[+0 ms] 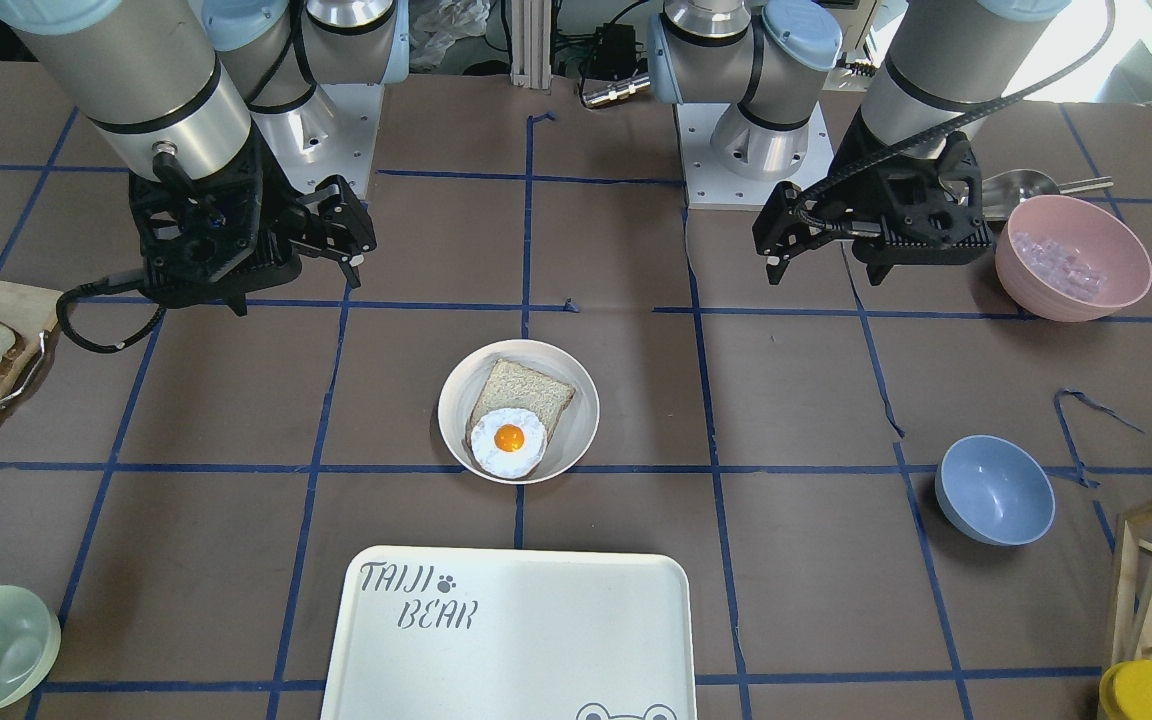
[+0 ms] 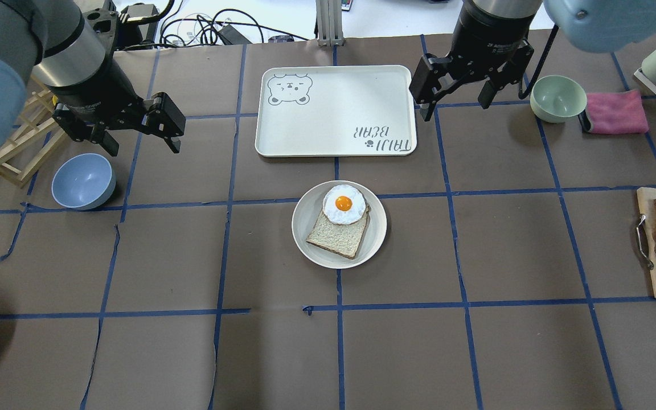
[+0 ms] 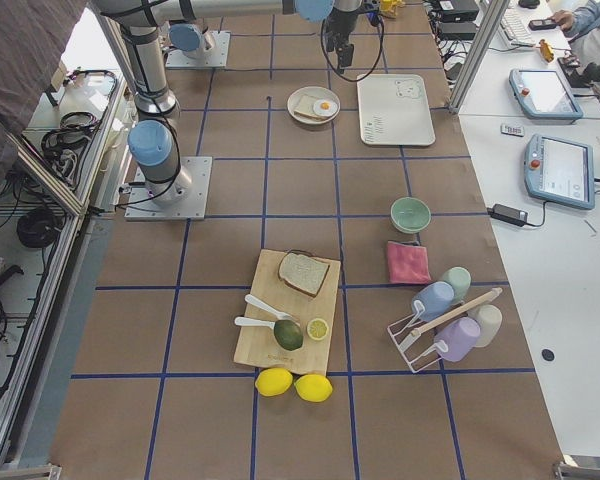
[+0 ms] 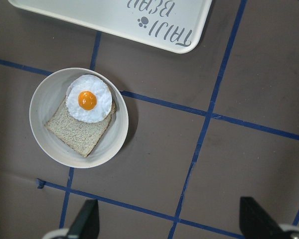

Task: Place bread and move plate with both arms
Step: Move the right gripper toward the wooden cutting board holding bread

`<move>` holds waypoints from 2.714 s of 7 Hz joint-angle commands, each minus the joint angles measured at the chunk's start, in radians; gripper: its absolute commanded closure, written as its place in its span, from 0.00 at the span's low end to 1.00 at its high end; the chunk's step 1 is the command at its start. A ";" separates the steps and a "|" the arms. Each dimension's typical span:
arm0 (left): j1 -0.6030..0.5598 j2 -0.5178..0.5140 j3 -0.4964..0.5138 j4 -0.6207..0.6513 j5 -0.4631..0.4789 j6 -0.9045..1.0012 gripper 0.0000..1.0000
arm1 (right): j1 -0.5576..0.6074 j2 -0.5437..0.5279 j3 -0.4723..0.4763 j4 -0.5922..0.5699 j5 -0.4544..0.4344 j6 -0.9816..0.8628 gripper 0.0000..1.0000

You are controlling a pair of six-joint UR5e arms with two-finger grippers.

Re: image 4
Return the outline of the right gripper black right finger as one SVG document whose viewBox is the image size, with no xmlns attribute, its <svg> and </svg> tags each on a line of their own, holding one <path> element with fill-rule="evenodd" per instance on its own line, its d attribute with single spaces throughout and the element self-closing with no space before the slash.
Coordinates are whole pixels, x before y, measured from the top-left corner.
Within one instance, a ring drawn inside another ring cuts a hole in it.
<svg viewBox="0 0 299 239">
<path fill-rule="evenodd" d="M 288 233 L 252 197 L 240 198 L 239 228 L 246 239 L 288 238 Z"/>
</svg>

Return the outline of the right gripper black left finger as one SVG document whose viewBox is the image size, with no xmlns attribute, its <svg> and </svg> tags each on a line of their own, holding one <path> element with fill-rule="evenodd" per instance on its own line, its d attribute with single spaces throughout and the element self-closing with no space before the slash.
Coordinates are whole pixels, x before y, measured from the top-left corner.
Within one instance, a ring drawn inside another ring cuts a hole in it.
<svg viewBox="0 0 299 239">
<path fill-rule="evenodd" d="M 98 200 L 86 200 L 69 228 L 67 239 L 97 239 L 100 232 Z"/>
</svg>

